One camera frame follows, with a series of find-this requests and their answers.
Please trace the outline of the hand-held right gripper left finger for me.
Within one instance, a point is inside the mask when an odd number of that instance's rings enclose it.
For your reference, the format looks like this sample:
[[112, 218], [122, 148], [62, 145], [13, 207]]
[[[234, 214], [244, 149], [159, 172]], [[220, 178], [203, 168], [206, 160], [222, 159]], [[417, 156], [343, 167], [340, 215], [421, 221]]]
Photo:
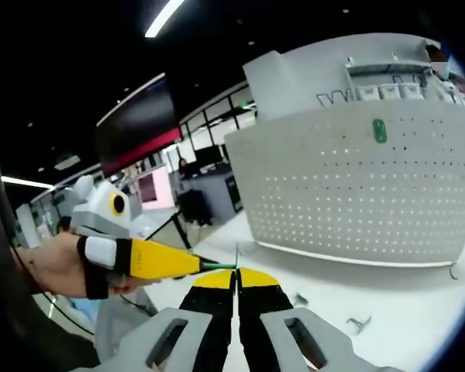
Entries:
[[198, 278], [180, 308], [165, 308], [128, 331], [111, 356], [79, 371], [222, 370], [231, 339], [234, 270]]

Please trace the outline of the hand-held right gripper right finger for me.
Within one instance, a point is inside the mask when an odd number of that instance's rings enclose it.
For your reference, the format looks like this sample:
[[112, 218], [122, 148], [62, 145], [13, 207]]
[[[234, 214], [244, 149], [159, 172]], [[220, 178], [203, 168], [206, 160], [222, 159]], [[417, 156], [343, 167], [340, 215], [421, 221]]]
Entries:
[[357, 356], [345, 333], [296, 308], [274, 277], [239, 269], [239, 337], [251, 371], [396, 371]]

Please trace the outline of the person's left hand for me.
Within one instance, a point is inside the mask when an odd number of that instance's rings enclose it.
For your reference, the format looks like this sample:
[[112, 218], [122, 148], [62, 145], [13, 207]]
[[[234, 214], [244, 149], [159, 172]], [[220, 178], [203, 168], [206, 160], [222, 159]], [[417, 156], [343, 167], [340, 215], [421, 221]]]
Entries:
[[30, 292], [50, 292], [69, 298], [106, 299], [111, 295], [126, 295], [152, 281], [125, 277], [118, 284], [107, 281], [108, 271], [90, 263], [78, 249], [86, 239], [62, 232], [41, 246], [12, 249], [18, 270], [28, 281]]

